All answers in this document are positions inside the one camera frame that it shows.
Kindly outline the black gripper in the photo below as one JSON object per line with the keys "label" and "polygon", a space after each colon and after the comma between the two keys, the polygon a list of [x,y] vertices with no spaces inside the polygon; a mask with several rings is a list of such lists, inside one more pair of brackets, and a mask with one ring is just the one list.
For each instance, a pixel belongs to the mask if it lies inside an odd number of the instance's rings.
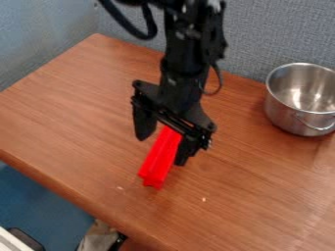
{"label": "black gripper", "polygon": [[135,80],[131,98],[135,135],[144,141],[161,122],[181,134],[173,163],[184,166],[200,148],[208,149],[216,125],[202,108],[208,73],[161,74],[160,84]]}

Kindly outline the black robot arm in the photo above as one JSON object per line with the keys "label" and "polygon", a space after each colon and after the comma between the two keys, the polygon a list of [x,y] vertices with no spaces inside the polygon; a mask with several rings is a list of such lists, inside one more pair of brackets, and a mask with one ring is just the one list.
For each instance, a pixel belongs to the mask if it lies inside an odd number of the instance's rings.
{"label": "black robot arm", "polygon": [[218,72],[224,58],[227,41],[223,20],[224,0],[116,0],[141,7],[148,21],[148,35],[156,35],[151,6],[164,11],[167,50],[160,62],[157,84],[143,80],[132,83],[131,98],[136,137],[147,139],[164,124],[180,136],[172,162],[183,166],[199,150],[212,143],[216,124],[202,108],[202,97],[218,90],[207,90],[210,72]]}

